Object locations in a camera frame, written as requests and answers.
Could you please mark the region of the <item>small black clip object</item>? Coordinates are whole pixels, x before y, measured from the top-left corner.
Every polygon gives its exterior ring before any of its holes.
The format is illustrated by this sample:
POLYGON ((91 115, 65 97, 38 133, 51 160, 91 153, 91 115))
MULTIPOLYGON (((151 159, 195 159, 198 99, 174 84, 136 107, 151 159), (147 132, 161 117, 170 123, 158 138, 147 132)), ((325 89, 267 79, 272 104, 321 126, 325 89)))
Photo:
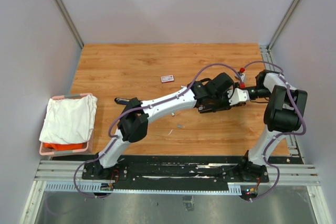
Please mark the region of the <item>small black clip object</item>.
POLYGON ((208 104, 208 105, 200 105, 197 110, 200 114, 204 113, 216 113, 219 111, 227 111, 230 110, 234 107, 240 107, 240 106, 245 106, 246 102, 241 102, 235 105, 229 105, 229 104, 208 104))

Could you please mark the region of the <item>red white staple box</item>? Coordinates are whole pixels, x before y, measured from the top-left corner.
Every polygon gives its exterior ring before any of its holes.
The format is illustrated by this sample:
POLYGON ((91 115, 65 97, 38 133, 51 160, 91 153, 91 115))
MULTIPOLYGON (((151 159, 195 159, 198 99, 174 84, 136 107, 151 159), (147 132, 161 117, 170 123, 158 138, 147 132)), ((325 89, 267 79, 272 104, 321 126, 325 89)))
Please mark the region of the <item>red white staple box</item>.
POLYGON ((173 75, 168 75, 168 76, 162 76, 161 77, 161 82, 162 83, 168 83, 168 82, 173 82, 174 81, 174 76, 173 75))

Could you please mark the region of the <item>blue black stapler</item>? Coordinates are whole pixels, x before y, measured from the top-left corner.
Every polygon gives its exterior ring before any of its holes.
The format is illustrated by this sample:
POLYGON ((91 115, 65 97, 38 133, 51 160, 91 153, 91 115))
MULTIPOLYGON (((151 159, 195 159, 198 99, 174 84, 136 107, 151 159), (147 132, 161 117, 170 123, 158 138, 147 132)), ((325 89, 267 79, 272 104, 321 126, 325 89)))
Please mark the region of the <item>blue black stapler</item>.
POLYGON ((115 98, 114 99, 116 104, 120 104, 120 105, 126 105, 129 103, 130 99, 126 99, 126 98, 115 98))

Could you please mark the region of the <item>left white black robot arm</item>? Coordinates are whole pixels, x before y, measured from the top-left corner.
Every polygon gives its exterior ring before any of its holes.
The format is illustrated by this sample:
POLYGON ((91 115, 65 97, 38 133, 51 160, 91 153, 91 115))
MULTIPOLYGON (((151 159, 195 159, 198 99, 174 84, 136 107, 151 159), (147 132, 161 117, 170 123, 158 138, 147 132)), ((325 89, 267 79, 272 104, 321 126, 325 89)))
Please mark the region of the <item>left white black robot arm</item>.
POLYGON ((228 105, 227 92, 234 86, 234 80, 223 72, 214 79, 194 79, 179 91, 154 100, 131 99, 109 127, 111 140, 94 160, 97 163, 95 175, 102 180, 108 179, 112 175, 112 167, 128 146, 146 137, 150 123, 176 111, 201 106, 211 112, 222 110, 228 105))

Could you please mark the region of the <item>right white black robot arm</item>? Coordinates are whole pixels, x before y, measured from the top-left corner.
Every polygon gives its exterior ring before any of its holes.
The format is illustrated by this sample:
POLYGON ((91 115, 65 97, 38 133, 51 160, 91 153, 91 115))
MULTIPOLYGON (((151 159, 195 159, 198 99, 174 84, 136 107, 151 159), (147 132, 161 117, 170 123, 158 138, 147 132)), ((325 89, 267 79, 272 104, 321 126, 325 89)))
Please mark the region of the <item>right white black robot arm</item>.
POLYGON ((305 134, 303 115, 308 93, 290 85, 282 73, 269 70, 261 71, 256 85, 246 90, 251 100, 268 98, 263 118, 265 128, 255 146, 246 153, 248 163, 238 168, 238 177, 250 182, 257 175, 254 165, 267 165, 269 156, 283 138, 305 134))

